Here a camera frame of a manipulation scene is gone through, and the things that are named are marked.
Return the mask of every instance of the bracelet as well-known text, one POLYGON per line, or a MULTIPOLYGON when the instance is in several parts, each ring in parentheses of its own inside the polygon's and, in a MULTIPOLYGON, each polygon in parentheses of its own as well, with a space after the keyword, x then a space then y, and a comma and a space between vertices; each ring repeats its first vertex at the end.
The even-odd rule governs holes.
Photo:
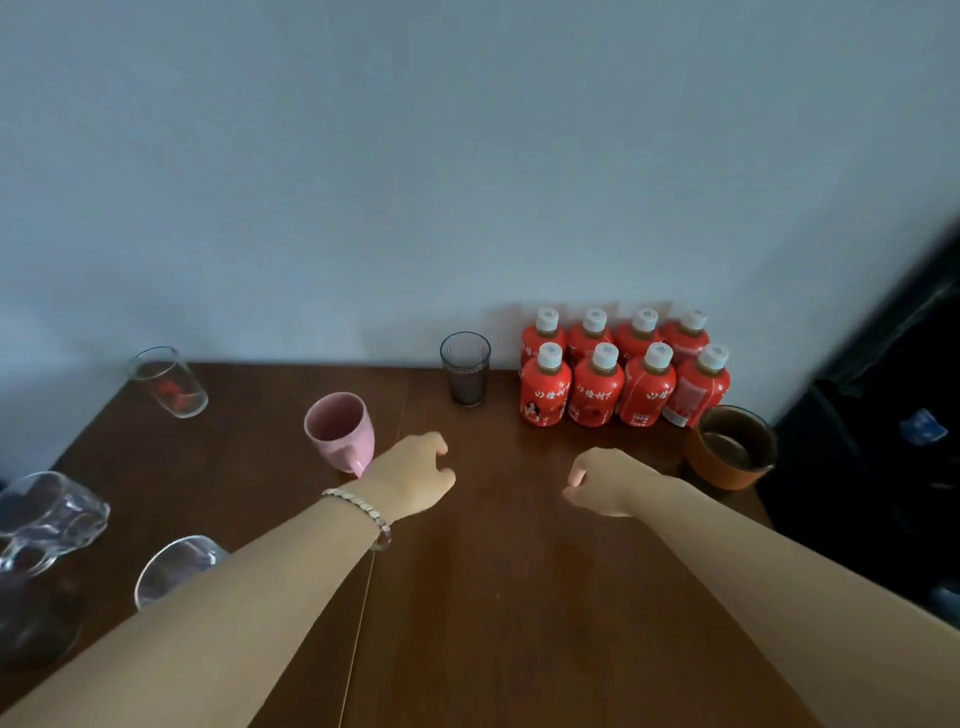
POLYGON ((353 503, 353 505, 376 521, 376 525, 380 529, 380 533, 385 541, 381 541, 379 538, 377 538, 373 546, 370 547, 371 551, 382 551, 393 541, 394 537, 390 533, 390 526, 386 521, 383 520, 383 516, 380 515, 379 511, 376 511, 373 506, 371 506, 365 500, 359 496, 355 496, 353 493, 348 493, 342 488, 327 488, 325 491, 320 493, 320 497, 326 496, 342 498, 347 502, 353 503))

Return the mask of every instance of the fist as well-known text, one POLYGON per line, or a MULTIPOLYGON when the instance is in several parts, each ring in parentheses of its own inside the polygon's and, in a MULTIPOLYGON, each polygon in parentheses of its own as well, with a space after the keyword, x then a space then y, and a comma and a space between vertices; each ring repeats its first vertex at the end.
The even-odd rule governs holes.
POLYGON ((638 491, 663 479, 623 450, 592 448, 573 461, 564 497, 601 516, 636 516, 638 491))
POLYGON ((446 455, 439 432, 407 435, 373 459, 353 490, 390 523, 425 511, 457 479, 450 468, 437 469, 438 455, 446 455))

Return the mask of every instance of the blue tag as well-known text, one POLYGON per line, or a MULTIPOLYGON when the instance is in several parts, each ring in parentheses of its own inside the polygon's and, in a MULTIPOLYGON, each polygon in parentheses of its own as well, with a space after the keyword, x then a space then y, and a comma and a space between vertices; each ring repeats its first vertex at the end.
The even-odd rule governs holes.
POLYGON ((900 434, 910 443, 922 448, 924 445, 943 440, 949 430, 937 422, 927 409, 918 409, 913 417, 900 423, 900 434))

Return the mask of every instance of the glass mug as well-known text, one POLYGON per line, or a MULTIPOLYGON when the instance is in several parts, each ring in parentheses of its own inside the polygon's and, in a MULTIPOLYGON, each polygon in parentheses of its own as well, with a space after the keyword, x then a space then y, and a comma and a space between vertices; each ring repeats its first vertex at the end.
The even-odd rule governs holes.
POLYGON ((0 553, 0 573, 49 569, 64 553, 90 545, 109 515, 106 503, 63 473, 17 478, 0 491, 0 537, 10 540, 0 553))
POLYGON ((206 536, 184 536, 167 544, 147 562, 133 587, 133 603, 141 611, 180 584, 213 569, 229 556, 206 536))

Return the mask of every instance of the empty glass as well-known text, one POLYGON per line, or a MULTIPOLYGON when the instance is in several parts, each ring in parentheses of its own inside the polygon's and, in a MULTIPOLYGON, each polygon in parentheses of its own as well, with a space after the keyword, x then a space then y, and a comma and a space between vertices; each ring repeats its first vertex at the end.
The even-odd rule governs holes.
POLYGON ((164 546, 147 562, 133 588, 133 602, 144 609, 180 584, 212 569, 229 554, 206 536, 185 536, 164 546))
POLYGON ((64 553, 90 544, 107 527, 110 507, 63 473, 17 478, 0 491, 0 572, 37 574, 64 553))
POLYGON ((455 402, 472 407, 487 393, 490 370, 490 342, 478 333, 451 333, 440 345, 450 396, 455 402))
POLYGON ((127 362, 127 376, 174 417, 199 415, 209 401, 204 388, 173 347, 140 352, 127 362))

